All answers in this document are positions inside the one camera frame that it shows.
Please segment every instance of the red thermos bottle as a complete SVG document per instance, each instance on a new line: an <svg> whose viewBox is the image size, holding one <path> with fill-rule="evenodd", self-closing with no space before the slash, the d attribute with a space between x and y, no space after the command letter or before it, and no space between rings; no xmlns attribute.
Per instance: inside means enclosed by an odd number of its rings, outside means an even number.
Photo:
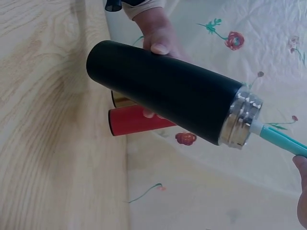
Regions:
<svg viewBox="0 0 307 230"><path fill-rule="evenodd" d="M144 107L131 105L109 110L109 125L113 136L155 130L175 126L174 123L154 115L143 115Z"/></svg>

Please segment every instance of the white fabric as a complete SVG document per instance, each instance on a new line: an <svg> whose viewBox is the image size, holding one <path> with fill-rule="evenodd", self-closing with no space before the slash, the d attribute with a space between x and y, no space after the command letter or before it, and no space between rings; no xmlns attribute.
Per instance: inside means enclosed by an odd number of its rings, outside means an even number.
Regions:
<svg viewBox="0 0 307 230"><path fill-rule="evenodd" d="M136 15L142 13L143 11L156 7L164 7L165 0L145 0L144 2L142 2L137 6L130 6L124 2L122 4L126 15L128 16L129 19L132 20Z"/></svg>
<svg viewBox="0 0 307 230"><path fill-rule="evenodd" d="M307 144L307 1L174 2L166 10L195 63L247 85L256 79L251 90L264 100L260 120L293 123L279 125L287 129L281 131ZM221 37L198 25L214 19ZM131 45L141 32L124 23L127 29L116 33L110 24L111 35ZM225 44L230 32L244 37L238 50ZM200 138L186 146L176 139L183 132L172 127L128 136L130 199L155 183L166 187L130 204L132 230L303 229L296 217L301 186L291 153L255 135L242 151Z"/></svg>

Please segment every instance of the red flower print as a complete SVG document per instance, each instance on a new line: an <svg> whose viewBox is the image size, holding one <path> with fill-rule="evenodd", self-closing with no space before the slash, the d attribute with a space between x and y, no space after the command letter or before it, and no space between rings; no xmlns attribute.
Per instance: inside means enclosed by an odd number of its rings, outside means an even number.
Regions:
<svg viewBox="0 0 307 230"><path fill-rule="evenodd" d="M244 44L244 37L238 32L230 32L228 39L225 41L225 45L231 50L238 50Z"/></svg>
<svg viewBox="0 0 307 230"><path fill-rule="evenodd" d="M192 133L177 133L175 138L179 144L190 146L196 141L197 136Z"/></svg>
<svg viewBox="0 0 307 230"><path fill-rule="evenodd" d="M298 44L299 44L299 36L294 35L289 38L287 46L290 50L292 50L292 48L296 48Z"/></svg>
<svg viewBox="0 0 307 230"><path fill-rule="evenodd" d="M297 116L293 115L293 116L292 116L292 120L294 120L294 121L298 121Z"/></svg>

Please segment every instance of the sleeve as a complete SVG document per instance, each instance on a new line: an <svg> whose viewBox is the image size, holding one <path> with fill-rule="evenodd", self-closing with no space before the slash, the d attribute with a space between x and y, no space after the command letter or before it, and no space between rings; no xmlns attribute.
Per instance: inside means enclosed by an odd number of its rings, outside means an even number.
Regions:
<svg viewBox="0 0 307 230"><path fill-rule="evenodd" d="M123 9L129 19L133 19L139 13L155 7L164 7L165 0L125 0L123 1Z"/></svg>

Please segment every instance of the wood grain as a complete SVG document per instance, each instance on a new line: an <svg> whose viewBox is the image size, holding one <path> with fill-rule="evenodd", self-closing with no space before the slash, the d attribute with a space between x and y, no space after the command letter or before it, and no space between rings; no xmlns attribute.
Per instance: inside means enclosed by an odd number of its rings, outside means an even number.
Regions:
<svg viewBox="0 0 307 230"><path fill-rule="evenodd" d="M85 61L102 0L0 1L0 230L127 230L126 139Z"/></svg>

